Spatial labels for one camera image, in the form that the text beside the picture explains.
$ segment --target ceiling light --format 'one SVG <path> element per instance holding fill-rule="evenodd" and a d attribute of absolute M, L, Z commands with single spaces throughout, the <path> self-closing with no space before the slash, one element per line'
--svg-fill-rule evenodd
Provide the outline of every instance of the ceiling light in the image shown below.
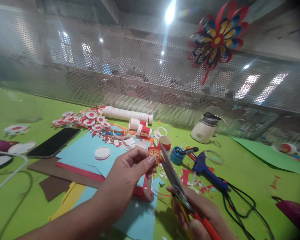
<path fill-rule="evenodd" d="M 170 3 L 166 11 L 166 15 L 164 17 L 166 24 L 169 25 L 173 21 L 175 10 L 176 10 L 176 0 L 172 0 L 172 2 Z"/>

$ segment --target hand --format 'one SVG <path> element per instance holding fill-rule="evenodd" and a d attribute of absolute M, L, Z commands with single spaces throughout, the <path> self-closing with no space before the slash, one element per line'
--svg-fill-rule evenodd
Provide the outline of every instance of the hand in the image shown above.
<path fill-rule="evenodd" d="M 167 187 L 167 190 L 171 193 L 174 192 L 172 187 Z M 184 187 L 184 191 L 187 195 L 189 203 L 198 213 L 200 218 L 206 218 L 214 227 L 221 239 L 237 239 L 236 235 L 233 233 L 225 219 L 222 217 L 219 208 L 214 203 L 212 203 L 204 196 L 197 194 L 190 188 Z M 174 212 L 178 216 L 180 225 L 187 231 L 189 227 L 185 222 L 184 216 L 182 215 L 178 204 L 174 205 Z M 202 223 L 196 219 L 193 219 L 190 223 L 190 232 L 196 240 L 211 240 L 207 230 L 204 228 Z"/>
<path fill-rule="evenodd" d="M 156 173 L 155 156 L 149 157 L 148 151 L 135 147 L 115 160 L 108 176 L 93 196 L 104 209 L 104 221 L 110 227 L 124 214 L 132 198 L 133 190 L 140 177 L 146 174 L 151 178 Z"/>

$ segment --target scissor blade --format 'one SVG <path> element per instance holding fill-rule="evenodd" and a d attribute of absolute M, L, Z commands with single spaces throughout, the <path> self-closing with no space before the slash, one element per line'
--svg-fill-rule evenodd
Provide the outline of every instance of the scissor blade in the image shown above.
<path fill-rule="evenodd" d="M 160 145 L 160 148 L 161 148 L 162 154 L 163 154 L 163 161 L 162 161 L 163 170 L 167 174 L 167 177 L 168 177 L 172 187 L 177 186 L 179 188 L 179 190 L 185 195 L 185 192 L 183 190 L 181 182 L 180 182 L 178 175 L 171 163 L 171 160 L 170 160 L 170 157 L 169 157 L 167 151 L 165 150 L 165 148 L 163 147 L 161 142 L 159 142 L 159 145 Z"/>

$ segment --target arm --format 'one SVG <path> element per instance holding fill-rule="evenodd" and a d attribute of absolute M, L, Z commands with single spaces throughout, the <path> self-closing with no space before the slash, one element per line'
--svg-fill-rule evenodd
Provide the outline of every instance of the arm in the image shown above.
<path fill-rule="evenodd" d="M 19 240 L 93 239 L 124 214 L 140 177 L 156 172 L 155 157 L 135 147 L 119 156 L 96 194 L 88 201 Z"/>

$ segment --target blue paint pot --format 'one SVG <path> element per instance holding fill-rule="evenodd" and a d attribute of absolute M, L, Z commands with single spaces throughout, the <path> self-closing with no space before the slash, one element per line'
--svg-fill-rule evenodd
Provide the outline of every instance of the blue paint pot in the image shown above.
<path fill-rule="evenodd" d="M 184 159 L 184 156 L 179 154 L 182 151 L 183 149 L 181 147 L 174 147 L 170 154 L 171 162 L 173 162 L 176 165 L 180 165 L 182 163 L 182 160 Z"/>

